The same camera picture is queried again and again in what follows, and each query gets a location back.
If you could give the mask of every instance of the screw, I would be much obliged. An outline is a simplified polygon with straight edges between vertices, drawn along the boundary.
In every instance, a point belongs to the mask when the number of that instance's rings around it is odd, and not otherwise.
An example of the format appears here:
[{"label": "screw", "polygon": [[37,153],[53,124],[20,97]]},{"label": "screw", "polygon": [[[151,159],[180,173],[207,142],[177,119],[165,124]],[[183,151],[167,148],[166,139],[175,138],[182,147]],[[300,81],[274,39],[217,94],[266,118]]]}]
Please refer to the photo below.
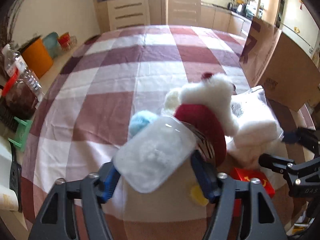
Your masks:
[{"label": "screw", "polygon": [[219,179],[226,179],[226,178],[228,177],[228,175],[225,174],[225,173],[223,173],[223,172],[220,172],[220,173],[218,173],[217,177],[218,177]]},{"label": "screw", "polygon": [[252,179],[250,179],[250,182],[252,182],[253,184],[260,184],[260,179],[258,179],[258,178],[252,178]]},{"label": "screw", "polygon": [[99,177],[99,174],[96,173],[96,172],[91,172],[91,173],[88,175],[88,177],[89,177],[90,179],[95,179],[95,178]]},{"label": "screw", "polygon": [[61,185],[61,184],[65,183],[65,182],[66,182],[66,180],[64,178],[59,178],[59,179],[56,179],[55,184]]}]

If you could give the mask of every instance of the black metal bracket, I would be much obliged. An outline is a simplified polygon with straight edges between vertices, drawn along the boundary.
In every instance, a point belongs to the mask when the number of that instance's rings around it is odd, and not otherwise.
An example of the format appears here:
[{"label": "black metal bracket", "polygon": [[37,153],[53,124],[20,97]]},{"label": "black metal bracket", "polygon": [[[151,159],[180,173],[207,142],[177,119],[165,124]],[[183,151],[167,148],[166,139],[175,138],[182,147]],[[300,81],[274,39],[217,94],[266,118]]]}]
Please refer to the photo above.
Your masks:
[{"label": "black metal bracket", "polygon": [[320,158],[295,164],[294,160],[262,154],[259,164],[283,175],[289,186],[289,196],[320,196]]},{"label": "black metal bracket", "polygon": [[29,240],[80,240],[76,224],[74,199],[82,200],[84,223],[90,240],[113,240],[101,204],[112,197],[105,181],[118,182],[120,174],[113,163],[105,163],[98,173],[82,180],[57,179],[48,193],[31,229]]},{"label": "black metal bracket", "polygon": [[[279,173],[284,171],[288,161],[280,159],[277,162],[266,155],[263,158],[269,167]],[[217,173],[215,167],[206,163],[198,151],[192,154],[191,165],[204,196],[216,204],[203,240],[228,238],[236,199],[240,199],[242,205],[237,240],[287,239],[273,203],[258,179],[244,182],[234,180],[225,173]],[[66,182],[57,179],[36,217],[29,240],[79,240],[74,199],[82,200],[89,240],[112,240],[101,204],[112,197],[119,177],[111,162],[105,163],[98,173],[90,173],[83,180]],[[308,238],[303,240],[317,239],[317,227],[312,228],[314,230],[309,231],[306,234]]]},{"label": "black metal bracket", "polygon": [[298,127],[292,132],[284,132],[282,139],[284,143],[298,143],[315,154],[315,158],[320,156],[320,130],[311,130]]},{"label": "black metal bracket", "polygon": [[206,163],[198,151],[191,156],[191,166],[204,197],[217,204],[203,240],[228,238],[235,199],[241,199],[242,202],[237,239],[287,239],[273,203],[260,180],[239,181],[225,173],[217,173],[215,167]]}]

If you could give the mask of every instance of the orange bucket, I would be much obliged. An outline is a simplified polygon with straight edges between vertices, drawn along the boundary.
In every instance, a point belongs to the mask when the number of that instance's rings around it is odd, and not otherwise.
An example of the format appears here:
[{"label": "orange bucket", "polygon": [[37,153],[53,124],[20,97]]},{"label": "orange bucket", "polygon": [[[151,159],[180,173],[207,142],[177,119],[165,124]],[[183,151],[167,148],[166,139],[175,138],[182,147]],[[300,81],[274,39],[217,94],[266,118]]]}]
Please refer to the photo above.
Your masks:
[{"label": "orange bucket", "polygon": [[53,65],[53,60],[40,37],[32,39],[20,52],[28,67],[38,78],[41,78]]}]

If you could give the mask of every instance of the green plastic holder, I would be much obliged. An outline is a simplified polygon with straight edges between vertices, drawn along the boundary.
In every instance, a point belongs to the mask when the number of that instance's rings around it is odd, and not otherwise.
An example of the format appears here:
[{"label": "green plastic holder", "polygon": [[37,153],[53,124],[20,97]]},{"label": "green plastic holder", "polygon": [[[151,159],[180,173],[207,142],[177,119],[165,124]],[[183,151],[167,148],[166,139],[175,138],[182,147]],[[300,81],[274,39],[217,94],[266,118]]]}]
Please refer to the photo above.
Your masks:
[{"label": "green plastic holder", "polygon": [[14,140],[12,140],[11,138],[8,138],[8,140],[12,142],[15,147],[18,148],[18,150],[23,152],[26,148],[26,142],[32,125],[32,121],[21,120],[18,117],[14,117],[14,119],[19,123],[19,125],[14,136]]}]

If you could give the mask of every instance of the table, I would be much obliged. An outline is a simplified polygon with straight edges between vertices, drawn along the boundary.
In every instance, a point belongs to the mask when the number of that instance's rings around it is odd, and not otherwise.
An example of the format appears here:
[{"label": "table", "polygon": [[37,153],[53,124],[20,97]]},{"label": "table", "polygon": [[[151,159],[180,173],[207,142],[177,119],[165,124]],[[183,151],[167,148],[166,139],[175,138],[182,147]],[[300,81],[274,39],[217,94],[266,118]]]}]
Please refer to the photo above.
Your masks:
[{"label": "table", "polygon": [[[239,65],[245,40],[211,29],[140,26],[93,37],[63,67],[36,112],[22,168],[22,202],[28,229],[57,178],[84,178],[109,162],[127,141],[130,117],[137,111],[160,114],[166,93],[203,72],[226,73],[242,93],[249,86]],[[313,126],[306,108],[298,113],[271,101],[284,130]],[[281,145],[284,156],[304,162],[310,156],[297,145]],[[233,163],[226,158],[223,171]],[[305,207],[288,197],[281,178],[273,202],[286,229]],[[134,191],[120,179],[114,197],[103,206],[114,239],[202,239],[213,206],[193,203],[196,182],[186,161],[158,190]],[[79,232],[85,236],[81,202],[76,202]]]}]

